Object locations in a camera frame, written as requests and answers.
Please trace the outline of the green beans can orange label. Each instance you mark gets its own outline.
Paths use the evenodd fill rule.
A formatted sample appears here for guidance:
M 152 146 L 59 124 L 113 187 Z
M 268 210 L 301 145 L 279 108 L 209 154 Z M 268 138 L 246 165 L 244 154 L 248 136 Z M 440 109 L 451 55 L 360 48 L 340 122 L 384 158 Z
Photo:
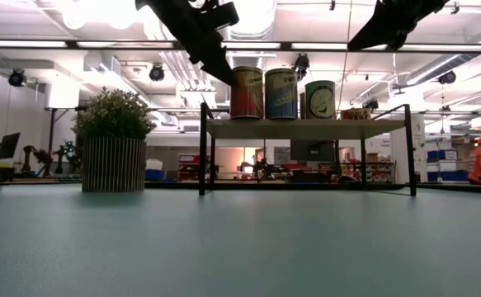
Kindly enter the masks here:
M 238 85 L 231 87 L 230 117 L 263 118 L 263 72 L 259 68 L 239 66 L 233 69 Z

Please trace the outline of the green can with face label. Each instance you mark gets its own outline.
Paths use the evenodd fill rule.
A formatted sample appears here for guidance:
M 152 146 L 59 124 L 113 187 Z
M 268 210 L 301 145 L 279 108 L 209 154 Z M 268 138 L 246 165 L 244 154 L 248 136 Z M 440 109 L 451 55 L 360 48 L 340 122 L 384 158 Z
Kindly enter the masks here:
M 321 80 L 305 85 L 305 119 L 336 119 L 335 82 Z

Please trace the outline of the wooden shelf black metal legs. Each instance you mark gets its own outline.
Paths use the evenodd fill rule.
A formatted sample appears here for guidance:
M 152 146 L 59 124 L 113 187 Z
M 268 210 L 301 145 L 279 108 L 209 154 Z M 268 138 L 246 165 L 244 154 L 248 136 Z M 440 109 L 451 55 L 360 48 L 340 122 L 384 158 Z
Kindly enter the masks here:
M 409 195 L 417 194 L 413 158 L 410 105 L 402 104 L 370 120 L 216 120 L 216 110 L 200 104 L 200 172 L 199 193 L 215 181 L 215 142 L 217 139 L 300 139 L 358 140 L 361 144 L 361 173 L 365 174 L 365 141 L 380 134 L 404 128 L 408 151 Z

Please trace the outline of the orange tuna can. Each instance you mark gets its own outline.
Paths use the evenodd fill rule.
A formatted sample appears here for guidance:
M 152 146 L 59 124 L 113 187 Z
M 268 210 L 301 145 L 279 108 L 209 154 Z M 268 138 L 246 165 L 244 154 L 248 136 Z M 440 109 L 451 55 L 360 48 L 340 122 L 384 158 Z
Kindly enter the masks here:
M 342 120 L 370 120 L 371 112 L 368 108 L 351 108 L 341 112 Z

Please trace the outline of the blue peas can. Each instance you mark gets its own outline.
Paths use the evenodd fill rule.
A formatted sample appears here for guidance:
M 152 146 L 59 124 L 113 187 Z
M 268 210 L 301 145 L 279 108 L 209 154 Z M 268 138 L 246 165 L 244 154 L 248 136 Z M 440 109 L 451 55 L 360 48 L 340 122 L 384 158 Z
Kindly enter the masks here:
M 264 75 L 265 117 L 268 120 L 296 119 L 298 91 L 296 72 L 290 68 L 275 68 Z

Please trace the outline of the black metal table frame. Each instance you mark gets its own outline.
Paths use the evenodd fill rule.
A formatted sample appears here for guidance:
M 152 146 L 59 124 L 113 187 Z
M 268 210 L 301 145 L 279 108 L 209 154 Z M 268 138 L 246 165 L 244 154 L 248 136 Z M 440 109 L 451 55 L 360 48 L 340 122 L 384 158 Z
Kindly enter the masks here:
M 36 181 L 9 181 L 0 182 L 0 186 L 56 186 L 56 185 L 80 185 L 76 180 L 47 180 L 38 179 Z M 146 181 L 145 189 L 183 189 L 198 190 L 199 182 L 159 182 Z M 205 189 L 209 191 L 228 191 L 228 190 L 260 190 L 260 191 L 395 191 L 409 188 L 409 185 L 397 185 L 388 183 L 370 183 L 363 187 L 360 183 L 343 184 L 320 184 L 320 183 L 257 183 L 257 182 L 215 182 L 206 184 Z M 469 184 L 417 184 L 417 189 L 432 189 L 441 191 L 463 191 L 481 193 L 481 186 Z

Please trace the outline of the overhead light bar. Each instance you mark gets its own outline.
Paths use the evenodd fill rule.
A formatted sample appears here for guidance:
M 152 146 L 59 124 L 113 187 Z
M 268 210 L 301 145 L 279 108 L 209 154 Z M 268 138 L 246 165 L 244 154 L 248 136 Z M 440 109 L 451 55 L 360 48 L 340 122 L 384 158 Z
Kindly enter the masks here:
M 345 52 L 347 45 L 335 42 L 226 41 L 228 51 Z M 4 40 L 0 50 L 182 50 L 173 40 Z M 481 44 L 406 44 L 400 53 L 481 54 Z

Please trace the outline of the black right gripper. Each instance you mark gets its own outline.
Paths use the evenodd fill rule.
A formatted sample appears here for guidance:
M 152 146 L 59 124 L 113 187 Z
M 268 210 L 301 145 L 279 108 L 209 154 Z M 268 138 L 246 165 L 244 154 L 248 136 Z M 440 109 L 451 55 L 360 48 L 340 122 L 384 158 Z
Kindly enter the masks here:
M 349 50 L 363 50 L 387 45 L 399 50 L 418 22 L 429 14 L 438 13 L 450 0 L 379 0 L 380 11 L 348 42 Z

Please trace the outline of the white pillar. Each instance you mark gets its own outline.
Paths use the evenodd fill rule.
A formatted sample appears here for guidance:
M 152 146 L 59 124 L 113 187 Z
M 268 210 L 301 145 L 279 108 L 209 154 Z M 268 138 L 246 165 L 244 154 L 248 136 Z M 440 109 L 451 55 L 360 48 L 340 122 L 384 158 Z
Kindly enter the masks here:
M 412 115 L 413 158 L 417 182 L 427 181 L 427 151 L 425 149 L 425 123 L 422 115 Z M 409 183 L 406 130 L 394 130 L 390 134 L 391 159 L 395 163 L 394 182 Z

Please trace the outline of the black monitor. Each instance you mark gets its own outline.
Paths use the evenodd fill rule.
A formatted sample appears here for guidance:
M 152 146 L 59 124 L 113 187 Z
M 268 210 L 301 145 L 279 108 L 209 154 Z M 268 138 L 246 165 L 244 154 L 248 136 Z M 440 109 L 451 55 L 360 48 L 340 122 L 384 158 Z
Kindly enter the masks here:
M 2 137 L 0 144 L 0 160 L 14 157 L 20 135 L 20 133 L 14 133 Z

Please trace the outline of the green table mat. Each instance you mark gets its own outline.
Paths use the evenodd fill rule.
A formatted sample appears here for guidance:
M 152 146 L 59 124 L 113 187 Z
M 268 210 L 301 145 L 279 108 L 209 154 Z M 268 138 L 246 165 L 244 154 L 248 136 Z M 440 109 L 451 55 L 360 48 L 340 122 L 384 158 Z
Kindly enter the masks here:
M 481 193 L 0 186 L 0 297 L 481 297 Z

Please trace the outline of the artificial plant grey ribbed pot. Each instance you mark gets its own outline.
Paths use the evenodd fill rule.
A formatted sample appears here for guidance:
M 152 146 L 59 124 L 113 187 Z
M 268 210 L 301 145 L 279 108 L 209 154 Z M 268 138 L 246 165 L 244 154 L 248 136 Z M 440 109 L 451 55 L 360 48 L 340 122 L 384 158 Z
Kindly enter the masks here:
M 157 125 L 135 92 L 103 87 L 74 117 L 82 141 L 82 191 L 143 191 L 146 137 Z

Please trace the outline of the blue storage bins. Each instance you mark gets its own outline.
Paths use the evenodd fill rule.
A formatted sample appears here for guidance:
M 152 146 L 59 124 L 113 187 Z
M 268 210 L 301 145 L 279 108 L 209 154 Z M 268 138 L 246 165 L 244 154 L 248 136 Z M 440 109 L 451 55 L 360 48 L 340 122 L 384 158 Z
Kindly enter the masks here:
M 446 180 L 457 171 L 458 151 L 440 149 L 427 152 L 427 180 L 438 182 Z

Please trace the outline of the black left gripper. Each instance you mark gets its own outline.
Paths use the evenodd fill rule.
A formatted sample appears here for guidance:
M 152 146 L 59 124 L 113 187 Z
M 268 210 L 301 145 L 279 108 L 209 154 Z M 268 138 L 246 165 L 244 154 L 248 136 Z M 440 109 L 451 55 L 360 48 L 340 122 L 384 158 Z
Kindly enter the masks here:
M 137 10 L 149 7 L 156 17 L 169 29 L 171 34 L 190 54 L 194 64 L 201 63 L 200 69 L 230 87 L 237 86 L 225 57 L 226 49 L 221 46 L 222 38 L 216 31 L 226 25 L 220 13 L 226 13 L 226 6 L 217 0 L 205 0 L 201 8 L 193 7 L 188 0 L 134 0 Z

